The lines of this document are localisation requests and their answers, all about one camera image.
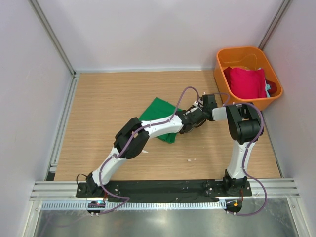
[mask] green towel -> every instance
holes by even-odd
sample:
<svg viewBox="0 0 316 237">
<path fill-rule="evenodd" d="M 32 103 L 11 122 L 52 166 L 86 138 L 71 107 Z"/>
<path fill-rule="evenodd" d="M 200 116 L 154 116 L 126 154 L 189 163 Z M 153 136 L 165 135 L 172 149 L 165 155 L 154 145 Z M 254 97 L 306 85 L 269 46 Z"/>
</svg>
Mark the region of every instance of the green towel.
<svg viewBox="0 0 316 237">
<path fill-rule="evenodd" d="M 167 116 L 172 115 L 174 109 L 176 107 L 169 104 L 168 102 L 159 99 L 156 97 L 150 106 L 143 112 L 143 114 L 139 117 L 140 121 L 150 121 L 155 119 L 161 119 Z M 167 142 L 169 144 L 174 143 L 177 133 L 168 133 L 165 135 L 161 135 L 157 138 L 160 140 Z"/>
</svg>

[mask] wooden floor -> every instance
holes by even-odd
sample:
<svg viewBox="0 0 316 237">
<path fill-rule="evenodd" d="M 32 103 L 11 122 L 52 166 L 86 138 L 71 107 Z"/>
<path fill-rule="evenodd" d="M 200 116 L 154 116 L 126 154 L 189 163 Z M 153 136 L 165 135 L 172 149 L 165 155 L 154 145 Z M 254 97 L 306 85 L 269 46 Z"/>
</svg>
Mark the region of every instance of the wooden floor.
<svg viewBox="0 0 316 237">
<path fill-rule="evenodd" d="M 139 117 L 155 97 L 175 105 L 188 85 L 201 94 L 218 91 L 211 71 L 81 74 L 55 180 L 75 180 L 77 174 L 95 170 L 130 118 Z M 180 108 L 187 109 L 195 99 L 195 92 L 188 90 Z M 220 97 L 216 99 L 221 106 Z M 112 179 L 222 178 L 232 148 L 227 122 L 206 122 L 177 135 L 174 144 L 152 139 L 145 146 L 149 153 L 127 161 Z M 248 172 L 258 178 L 280 177 L 266 132 L 252 151 Z"/>
</svg>

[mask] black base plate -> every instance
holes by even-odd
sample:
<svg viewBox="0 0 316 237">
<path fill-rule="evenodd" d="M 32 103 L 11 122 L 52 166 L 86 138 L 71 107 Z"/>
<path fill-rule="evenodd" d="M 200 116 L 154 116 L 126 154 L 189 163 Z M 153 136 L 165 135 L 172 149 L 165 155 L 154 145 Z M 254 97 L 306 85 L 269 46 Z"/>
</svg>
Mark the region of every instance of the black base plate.
<svg viewBox="0 0 316 237">
<path fill-rule="evenodd" d="M 173 202 L 217 202 L 217 197 L 228 195 L 222 181 L 216 180 L 142 180 L 142 181 L 110 181 L 105 188 L 113 194 L 130 197 L 134 203 L 173 203 Z M 243 196 L 251 196 L 250 184 L 247 182 Z M 79 183 L 77 198 L 103 198 L 101 187 L 92 195 L 86 183 Z M 111 202 L 121 202 L 117 198 L 108 197 Z"/>
</svg>

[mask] reflective surface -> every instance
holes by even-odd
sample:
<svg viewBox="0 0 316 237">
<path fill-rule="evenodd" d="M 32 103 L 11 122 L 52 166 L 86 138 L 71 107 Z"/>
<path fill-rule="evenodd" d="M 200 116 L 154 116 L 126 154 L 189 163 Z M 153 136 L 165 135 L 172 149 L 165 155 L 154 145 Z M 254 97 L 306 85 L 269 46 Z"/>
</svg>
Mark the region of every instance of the reflective surface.
<svg viewBox="0 0 316 237">
<path fill-rule="evenodd" d="M 241 213 L 260 208 L 262 199 L 246 199 Z M 60 228 L 56 225 L 68 225 Z M 117 211 L 99 217 L 86 211 L 41 211 L 36 237 L 298 237 L 286 199 L 270 199 L 251 217 L 223 210 Z"/>
</svg>

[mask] orange bin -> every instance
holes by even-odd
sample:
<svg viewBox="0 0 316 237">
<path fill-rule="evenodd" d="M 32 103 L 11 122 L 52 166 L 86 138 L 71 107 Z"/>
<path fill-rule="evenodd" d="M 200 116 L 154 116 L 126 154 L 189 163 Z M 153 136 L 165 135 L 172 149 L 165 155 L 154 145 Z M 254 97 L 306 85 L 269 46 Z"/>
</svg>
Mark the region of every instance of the orange bin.
<svg viewBox="0 0 316 237">
<path fill-rule="evenodd" d="M 258 70 L 259 68 L 262 68 L 266 79 L 273 81 L 276 84 L 276 93 L 271 94 L 270 98 L 257 99 L 241 99 L 235 96 L 229 88 L 223 72 L 227 67 L 239 67 L 246 70 Z M 253 102 L 253 104 L 262 111 L 283 93 L 283 88 L 264 53 L 255 47 L 224 48 L 220 50 L 217 53 L 217 63 L 214 76 L 219 91 L 226 92 L 231 95 L 228 104 L 232 104 L 233 102 Z M 223 101 L 226 101 L 227 95 L 221 95 L 221 97 Z"/>
</svg>

